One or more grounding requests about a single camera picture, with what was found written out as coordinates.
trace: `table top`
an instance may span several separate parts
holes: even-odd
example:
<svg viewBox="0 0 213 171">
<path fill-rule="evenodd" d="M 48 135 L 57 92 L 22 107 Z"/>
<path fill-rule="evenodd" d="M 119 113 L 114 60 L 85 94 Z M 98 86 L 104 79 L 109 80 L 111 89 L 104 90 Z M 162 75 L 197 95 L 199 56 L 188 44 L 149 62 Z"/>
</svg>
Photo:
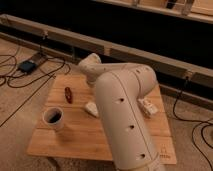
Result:
<svg viewBox="0 0 213 171">
<path fill-rule="evenodd" d="M 44 110 L 49 107 L 62 108 L 65 126 L 55 132 L 43 123 L 40 116 L 27 149 L 29 155 L 112 161 L 100 119 L 94 118 L 84 110 L 84 105 L 88 101 L 94 101 L 92 90 L 85 80 L 85 76 L 80 74 L 56 77 Z M 67 103 L 65 99 L 65 87 L 70 87 L 73 92 L 72 104 Z M 145 122 L 162 162 L 176 164 L 175 150 L 159 86 L 156 86 L 147 97 L 159 110 L 153 118 L 145 118 Z"/>
</svg>

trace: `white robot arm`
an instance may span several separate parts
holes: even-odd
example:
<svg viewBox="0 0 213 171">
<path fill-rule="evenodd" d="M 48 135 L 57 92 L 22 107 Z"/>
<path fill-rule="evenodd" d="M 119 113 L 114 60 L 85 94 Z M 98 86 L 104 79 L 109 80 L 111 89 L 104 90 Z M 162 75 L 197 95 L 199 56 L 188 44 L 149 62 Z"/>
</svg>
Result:
<svg viewBox="0 0 213 171">
<path fill-rule="evenodd" d="M 101 62 L 85 62 L 85 68 L 84 62 L 81 67 L 88 82 L 95 82 L 95 101 L 116 167 L 122 171 L 164 171 L 138 107 L 138 99 L 156 85 L 152 68 Z"/>
</svg>

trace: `screw hole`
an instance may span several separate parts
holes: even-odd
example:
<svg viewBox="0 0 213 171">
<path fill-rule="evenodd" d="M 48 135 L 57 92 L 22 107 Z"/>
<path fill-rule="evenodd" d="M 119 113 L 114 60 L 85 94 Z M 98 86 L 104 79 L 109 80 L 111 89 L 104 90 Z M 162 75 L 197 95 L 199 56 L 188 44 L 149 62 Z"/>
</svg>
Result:
<svg viewBox="0 0 213 171">
<path fill-rule="evenodd" d="M 141 158 L 143 159 L 143 158 L 145 158 L 146 157 L 146 155 L 145 154 L 141 154 Z"/>
<path fill-rule="evenodd" d="M 130 125 L 129 128 L 130 128 L 130 129 L 134 129 L 135 126 L 134 126 L 134 125 Z"/>
<path fill-rule="evenodd" d="M 136 160 L 143 160 L 146 157 L 145 154 L 141 154 L 138 157 L 136 157 Z"/>
<path fill-rule="evenodd" d="M 120 99 L 118 99 L 118 100 L 116 101 L 117 104 L 120 104 L 120 103 L 122 103 L 122 102 L 124 102 L 124 98 L 120 98 Z"/>
<path fill-rule="evenodd" d="M 134 128 L 135 128 L 134 125 L 130 125 L 126 128 L 126 131 L 129 132 L 129 131 L 133 130 Z"/>
</svg>

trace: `white cup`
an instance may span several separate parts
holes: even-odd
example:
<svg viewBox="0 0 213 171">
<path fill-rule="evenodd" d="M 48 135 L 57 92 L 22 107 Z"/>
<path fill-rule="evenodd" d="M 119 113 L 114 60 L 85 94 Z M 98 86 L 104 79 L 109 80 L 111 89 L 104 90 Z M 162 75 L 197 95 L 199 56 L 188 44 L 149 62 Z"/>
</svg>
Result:
<svg viewBox="0 0 213 171">
<path fill-rule="evenodd" d="M 55 131 L 59 131 L 64 126 L 62 109 L 58 107 L 47 109 L 43 114 L 43 121 Z"/>
</svg>

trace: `black device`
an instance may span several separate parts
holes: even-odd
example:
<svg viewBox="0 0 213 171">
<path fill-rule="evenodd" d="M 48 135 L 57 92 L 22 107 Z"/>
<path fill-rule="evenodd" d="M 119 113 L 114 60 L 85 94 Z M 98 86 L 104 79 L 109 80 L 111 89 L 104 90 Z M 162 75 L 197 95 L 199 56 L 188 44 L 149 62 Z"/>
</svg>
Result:
<svg viewBox="0 0 213 171">
<path fill-rule="evenodd" d="M 28 60 L 23 61 L 19 64 L 18 70 L 23 73 L 30 74 L 36 70 L 40 65 L 42 65 L 47 60 L 46 55 L 38 52 L 30 57 Z"/>
</svg>

